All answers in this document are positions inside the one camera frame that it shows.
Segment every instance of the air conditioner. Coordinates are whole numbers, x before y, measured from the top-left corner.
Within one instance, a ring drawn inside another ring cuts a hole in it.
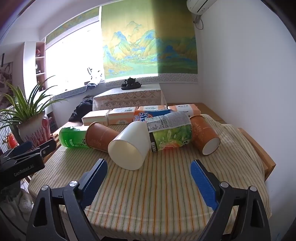
[[[190,12],[202,15],[216,1],[217,0],[187,0],[187,7]]]

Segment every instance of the window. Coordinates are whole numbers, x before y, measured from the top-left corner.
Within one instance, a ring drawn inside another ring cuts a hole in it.
[[[100,82],[104,79],[102,61],[100,22],[64,37],[46,50],[46,76],[55,75],[47,84],[48,87],[57,85],[50,93],[56,95],[80,88],[88,81]],[[92,80],[88,68],[92,69]]]

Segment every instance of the nutrition label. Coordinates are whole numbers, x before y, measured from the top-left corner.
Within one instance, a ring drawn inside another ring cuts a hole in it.
[[[166,115],[147,118],[146,123],[149,132],[153,132],[190,124],[190,119],[184,112],[171,112]]]

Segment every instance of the cardboard box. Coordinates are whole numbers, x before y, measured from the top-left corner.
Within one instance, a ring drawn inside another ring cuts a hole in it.
[[[166,105],[147,105],[147,106],[140,106],[138,110],[167,110]]]
[[[93,122],[99,122],[102,125],[108,126],[108,116],[110,110],[95,110],[87,113],[82,117],[83,125],[89,126]]]
[[[173,105],[173,106],[169,106],[168,109],[185,112],[188,115],[188,117],[200,115],[200,110],[196,107],[195,104]]]
[[[116,108],[108,113],[109,125],[129,124],[133,122],[133,114],[138,107]]]

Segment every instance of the striped tablecloth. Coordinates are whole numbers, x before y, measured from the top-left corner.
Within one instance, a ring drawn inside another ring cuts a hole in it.
[[[201,156],[190,143],[185,147],[151,153],[136,171],[120,168],[104,153],[94,149],[60,147],[37,172],[29,185],[36,197],[41,186],[51,188],[78,180],[93,164],[104,158],[108,174],[93,203],[85,209],[99,236],[129,240],[196,240],[205,228],[212,209],[190,175],[190,164],[200,159],[220,181],[236,188],[254,185],[271,216],[261,160],[251,144],[232,125],[203,115],[221,138],[217,151]],[[117,131],[126,125],[110,126]],[[226,231],[230,232],[237,212],[233,208]]]

